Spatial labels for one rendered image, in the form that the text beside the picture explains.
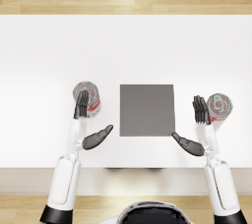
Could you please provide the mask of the dark round robot body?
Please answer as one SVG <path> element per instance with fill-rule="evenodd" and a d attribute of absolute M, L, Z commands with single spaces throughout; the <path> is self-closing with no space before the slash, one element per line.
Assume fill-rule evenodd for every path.
<path fill-rule="evenodd" d="M 176 205 L 158 201 L 140 201 L 126 207 L 120 215 L 98 224 L 194 224 Z"/>

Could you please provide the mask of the red soda can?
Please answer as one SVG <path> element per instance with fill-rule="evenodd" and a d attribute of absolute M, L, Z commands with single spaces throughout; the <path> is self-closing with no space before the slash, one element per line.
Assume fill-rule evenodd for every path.
<path fill-rule="evenodd" d="M 233 108 L 230 98 L 222 93 L 212 94 L 207 101 L 207 106 L 212 122 L 224 121 Z"/>
<path fill-rule="evenodd" d="M 84 110 L 86 117 L 95 117 L 100 111 L 100 99 L 96 85 L 92 82 L 78 83 L 73 89 L 75 101 L 78 101 L 81 92 L 88 98 L 87 106 Z"/>

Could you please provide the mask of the dark grey square mat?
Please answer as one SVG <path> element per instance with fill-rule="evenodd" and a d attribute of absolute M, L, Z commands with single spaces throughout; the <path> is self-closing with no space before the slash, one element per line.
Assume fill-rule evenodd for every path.
<path fill-rule="evenodd" d="M 172 84 L 120 86 L 121 137 L 169 137 L 174 131 Z"/>

